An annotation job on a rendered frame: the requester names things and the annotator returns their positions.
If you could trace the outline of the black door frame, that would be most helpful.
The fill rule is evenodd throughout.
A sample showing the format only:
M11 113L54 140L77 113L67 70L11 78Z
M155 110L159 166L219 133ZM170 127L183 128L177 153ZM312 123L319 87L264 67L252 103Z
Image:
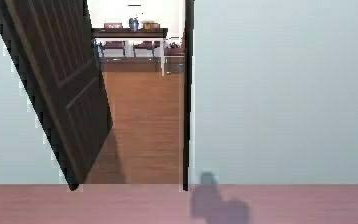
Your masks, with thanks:
M184 25L184 53L185 53L185 79L184 79L184 142L183 142L183 190L189 190L189 150L190 150L190 115L191 115L191 84L192 84L192 56L193 56L193 28L194 28L194 2L185 0Z

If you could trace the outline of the dark wooden table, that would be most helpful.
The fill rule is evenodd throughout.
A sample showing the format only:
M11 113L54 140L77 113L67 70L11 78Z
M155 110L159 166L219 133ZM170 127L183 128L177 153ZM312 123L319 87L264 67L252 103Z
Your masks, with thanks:
M164 42L167 37L167 28L138 29L132 31L130 28L92 28L93 38L115 39L117 41L137 40L158 41L160 43L160 66L161 74L165 75Z

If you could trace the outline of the dark brown room door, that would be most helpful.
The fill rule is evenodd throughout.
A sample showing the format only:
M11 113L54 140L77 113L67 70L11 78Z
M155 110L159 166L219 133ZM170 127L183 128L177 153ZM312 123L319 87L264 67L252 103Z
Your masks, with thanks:
M112 128L87 0L0 0L0 35L75 190Z

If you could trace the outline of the red chair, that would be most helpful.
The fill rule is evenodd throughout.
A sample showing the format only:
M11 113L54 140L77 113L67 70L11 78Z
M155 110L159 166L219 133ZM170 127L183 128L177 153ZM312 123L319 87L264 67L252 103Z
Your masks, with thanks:
M126 56L124 41L106 41L104 45L101 45L101 50L105 51L107 49L121 50L123 56Z
M155 56L155 49L160 46L158 41L142 41L140 44L133 45L133 53L136 53L137 49L146 49L150 50L152 56Z

